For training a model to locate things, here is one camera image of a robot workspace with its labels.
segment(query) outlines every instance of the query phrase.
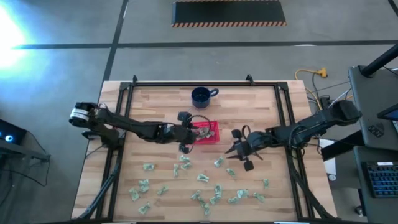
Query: concrete floor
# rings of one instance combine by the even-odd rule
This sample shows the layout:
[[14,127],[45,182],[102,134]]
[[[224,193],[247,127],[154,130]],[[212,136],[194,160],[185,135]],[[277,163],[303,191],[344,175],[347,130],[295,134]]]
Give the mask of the concrete floor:
[[[398,17],[387,1],[281,0],[287,27],[216,29],[172,29],[172,2],[130,0],[120,43],[398,40]],[[10,31],[1,35],[0,44],[109,44],[121,5],[122,0],[5,0],[0,2],[0,19],[8,18]],[[326,67],[329,77],[315,79],[321,89],[348,81],[350,66],[366,65],[389,47],[118,49],[109,79],[131,80],[137,75],[140,80],[242,80],[250,73],[257,80],[289,80],[300,68]],[[24,179],[9,223],[68,220],[87,147],[82,130],[71,126],[68,117],[74,102],[98,100],[109,49],[3,52],[0,119],[34,133],[52,155],[48,185],[43,188]],[[389,66],[398,67],[398,60]],[[300,74],[300,78],[313,88],[311,74]],[[336,98],[348,88],[349,83],[320,94]],[[331,128],[326,137],[339,139],[358,129],[358,125]],[[44,181],[46,168],[32,168],[29,175]],[[339,217],[365,220],[353,213],[359,203],[355,191],[332,187]],[[0,199],[5,191],[0,190]]]

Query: red basket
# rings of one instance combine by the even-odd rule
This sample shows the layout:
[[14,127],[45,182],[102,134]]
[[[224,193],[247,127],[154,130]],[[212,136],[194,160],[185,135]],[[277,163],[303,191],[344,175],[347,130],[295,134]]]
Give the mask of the red basket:
[[[201,140],[196,140],[194,144],[213,144],[220,141],[220,132],[218,131],[218,122],[217,121],[210,121],[211,128],[210,131],[214,131],[214,135],[210,136],[209,138],[203,138]],[[194,127],[197,128],[206,128],[209,126],[209,122],[207,121],[199,121],[199,122],[192,122]]]

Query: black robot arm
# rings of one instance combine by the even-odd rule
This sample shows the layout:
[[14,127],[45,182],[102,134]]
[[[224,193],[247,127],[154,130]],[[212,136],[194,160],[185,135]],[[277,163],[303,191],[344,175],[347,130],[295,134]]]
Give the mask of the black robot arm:
[[117,147],[121,133],[117,129],[109,129],[105,124],[135,133],[147,142],[166,144],[179,142],[180,150],[188,153],[186,144],[193,144],[196,134],[192,132],[192,115],[179,112],[178,120],[181,125],[161,121],[136,121],[120,114],[112,113],[107,107],[100,107],[96,103],[76,103],[70,115],[69,123],[81,128],[88,128],[90,132],[84,136],[99,136],[104,145]]
[[245,141],[242,141],[240,130],[233,130],[232,135],[237,140],[232,148],[226,153],[236,151],[237,154],[229,158],[237,158],[246,161],[244,166],[246,171],[253,169],[252,162],[248,156],[266,147],[288,146],[302,147],[311,140],[311,137],[317,134],[325,134],[326,130],[334,125],[346,126],[354,124],[362,116],[353,102],[341,100],[332,107],[319,111],[317,114],[305,118],[298,123],[290,126],[278,126],[267,128],[265,132],[254,131],[248,134]]

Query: money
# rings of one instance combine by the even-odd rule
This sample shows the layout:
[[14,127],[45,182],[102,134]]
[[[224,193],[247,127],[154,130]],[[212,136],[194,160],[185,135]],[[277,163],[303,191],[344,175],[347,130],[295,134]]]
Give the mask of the money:
[[138,185],[149,185],[149,180],[148,179],[146,179],[146,180],[140,180],[140,181],[138,181]]
[[178,177],[178,164],[174,164],[174,172],[173,172],[174,177]]
[[228,199],[228,203],[237,203],[239,201],[238,197],[233,197]]
[[214,165],[215,165],[216,167],[220,167],[220,166],[221,166],[221,163],[223,163],[223,161],[224,161],[223,157],[220,156],[220,158],[218,158],[218,159],[216,160],[216,162],[214,162]]
[[210,215],[210,206],[208,203],[205,204],[204,209],[205,209],[205,215],[206,216]]
[[216,196],[220,196],[223,193],[223,188],[221,187],[220,184],[217,184],[216,187],[214,188],[214,191],[216,192]]
[[263,195],[261,195],[261,194],[259,194],[259,193],[257,193],[257,192],[255,192],[254,194],[253,194],[253,196],[255,197],[255,198],[257,198],[260,202],[262,202],[262,203],[265,203],[266,202],[266,198],[263,196]]
[[247,189],[237,191],[238,198],[247,198],[248,194],[249,191]]
[[216,195],[216,196],[214,196],[214,197],[212,197],[212,198],[210,199],[210,203],[211,203],[212,205],[215,205],[218,201],[220,201],[220,199],[221,199],[221,196]]
[[191,199],[192,200],[196,200],[196,199],[198,199],[198,197],[200,196],[200,190],[197,190],[192,196],[191,196]]
[[186,164],[182,164],[181,165],[181,169],[183,170],[187,170],[189,167],[191,167],[192,164],[190,162],[187,162]]
[[145,193],[149,190],[149,180],[140,180],[138,182],[140,193]]
[[264,188],[268,189],[268,179],[262,180],[262,183],[264,184]]
[[155,164],[144,164],[143,167],[144,167],[144,170],[154,170]]
[[148,209],[150,208],[150,203],[147,202],[146,205],[142,206],[141,208],[139,208],[138,212],[145,215],[145,213],[147,213]]
[[214,136],[215,132],[214,131],[209,131],[209,128],[198,128],[194,130],[194,132],[197,134],[197,140],[201,140],[204,138],[210,138]]
[[206,175],[203,175],[203,174],[199,174],[197,177],[197,180],[203,181],[203,182],[209,182],[209,177],[207,177]]
[[181,161],[181,162],[191,162],[191,161],[189,160],[189,158],[188,158],[187,156],[184,156],[184,155],[181,155],[181,156],[180,156],[180,161]]
[[235,178],[235,172],[234,170],[227,168],[226,171],[231,175],[231,177]]
[[162,187],[162,189],[160,189],[160,190],[158,190],[157,191],[157,195],[162,195],[162,194],[164,194],[166,191],[168,191],[169,190],[169,187],[168,186],[163,186]]
[[129,192],[130,192],[130,196],[131,196],[131,199],[132,199],[133,202],[135,202],[136,200],[139,199],[139,194],[134,188],[131,188],[129,190]]
[[201,206],[202,208],[204,208],[205,205],[206,205],[206,202],[205,202],[205,200],[204,200],[200,195],[198,196],[198,201],[200,202],[200,206]]

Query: wooden tabletop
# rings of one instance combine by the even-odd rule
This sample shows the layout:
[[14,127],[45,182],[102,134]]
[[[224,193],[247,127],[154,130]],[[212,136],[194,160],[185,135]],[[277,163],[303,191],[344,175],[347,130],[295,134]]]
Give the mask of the wooden tabletop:
[[[287,82],[295,119],[300,121],[311,115],[304,84],[302,81]],[[111,111],[116,107],[119,84],[120,82],[104,82],[101,91],[99,102],[106,103]],[[267,148],[259,151],[264,158],[263,161],[251,156],[255,169],[250,172],[244,171],[242,162],[233,159],[226,159],[220,168],[213,164],[231,147],[234,141],[231,130],[241,129],[245,124],[250,125],[252,131],[264,131],[265,128],[280,125],[274,89],[266,86],[220,86],[218,89],[220,93],[211,99],[211,105],[205,110],[197,110],[192,106],[190,94],[193,87],[134,89],[130,118],[138,121],[179,123],[177,121],[179,111],[201,114],[218,122],[220,141],[213,145],[195,145],[193,151],[187,155],[193,166],[189,170],[179,170],[179,176],[174,177],[174,164],[182,164],[178,160],[182,153],[178,151],[177,143],[161,145],[145,142],[134,133],[128,133],[114,221],[297,220],[283,148]],[[99,141],[90,142],[88,152],[100,145]],[[323,160],[315,146],[307,147],[305,150],[304,163],[310,189],[320,203],[332,215],[336,215]],[[83,213],[98,193],[105,160],[106,149],[100,149],[85,161],[72,217]],[[155,164],[155,170],[144,171],[142,165],[145,162]],[[226,168],[235,171],[236,179],[228,175]],[[210,178],[209,182],[197,181],[198,174],[207,175]],[[131,187],[138,189],[138,181],[144,179],[149,179],[150,189],[140,194],[140,199],[133,202],[129,189]],[[263,188],[262,179],[269,179],[268,189]],[[216,205],[210,205],[211,214],[206,217],[200,203],[190,197],[196,190],[201,190],[202,197],[209,203],[209,199],[215,195],[216,184],[220,184],[223,188],[222,199]],[[156,192],[164,185],[170,190],[158,196]],[[249,198],[243,198],[235,205],[229,204],[228,198],[235,197],[239,189],[248,189]],[[254,192],[263,194],[266,202],[261,203],[254,198],[252,196]],[[301,192],[300,195],[302,208],[306,214]],[[145,215],[141,215],[138,209],[146,202],[150,202],[151,208]],[[107,203],[104,208],[103,215],[106,215]]]

